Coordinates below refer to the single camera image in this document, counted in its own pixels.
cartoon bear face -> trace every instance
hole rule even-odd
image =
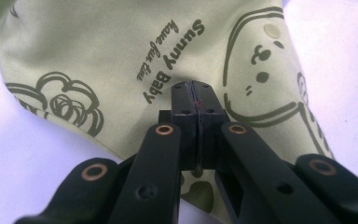
[[[268,127],[292,117],[300,96],[307,98],[305,85],[298,88],[300,67],[289,61],[295,55],[290,40],[281,38],[285,32],[275,9],[244,15],[234,26],[223,75],[225,107],[234,119]]]

light green fabric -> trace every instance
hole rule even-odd
[[[231,118],[283,159],[332,157],[279,0],[2,0],[0,67],[25,108],[121,159],[171,108],[171,86],[189,80],[212,85]],[[184,173],[183,198],[226,222],[204,173]]]

metal rivet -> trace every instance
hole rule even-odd
[[[337,169],[327,161],[313,159],[309,162],[310,168],[321,175],[336,175]]]
[[[232,133],[246,133],[246,129],[239,124],[234,124],[228,127]]]
[[[97,174],[90,174],[90,171],[93,169],[98,170]],[[94,181],[100,179],[101,177],[106,175],[106,173],[107,173],[107,167],[105,165],[101,163],[95,163],[84,169],[83,172],[81,173],[81,177],[83,177],[83,179],[87,181]]]
[[[173,132],[173,127],[170,125],[160,125],[156,128],[156,133],[160,135],[167,135]]]

cartoon flower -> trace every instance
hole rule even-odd
[[[64,73],[43,75],[35,88],[20,83],[6,85],[24,108],[36,115],[39,115],[38,110],[43,110],[45,119],[53,114],[91,136],[96,136],[103,127],[103,113],[98,109],[100,103],[94,91],[84,82],[71,80]]]

white surface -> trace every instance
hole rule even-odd
[[[310,107],[337,160],[358,175],[358,1],[290,1],[284,12]],[[113,159],[22,109],[0,75],[0,223],[41,212],[67,174],[94,157]],[[182,206],[180,222],[211,220]]]

